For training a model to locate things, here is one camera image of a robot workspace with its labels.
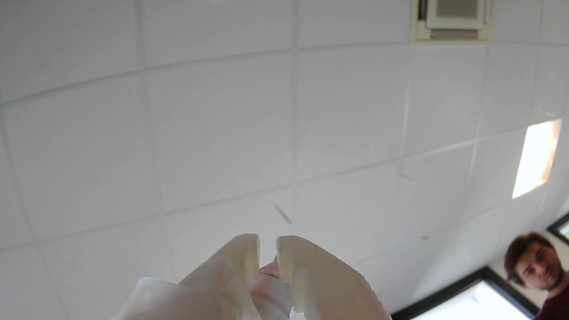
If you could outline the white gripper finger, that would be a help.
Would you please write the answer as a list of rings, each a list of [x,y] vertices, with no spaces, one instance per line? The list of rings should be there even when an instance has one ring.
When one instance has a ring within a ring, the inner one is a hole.
[[[259,320],[248,284],[259,269],[257,234],[234,237],[175,284],[141,278],[114,320]]]
[[[364,276],[299,236],[276,240],[281,280],[290,285],[293,309],[306,320],[390,320]]]

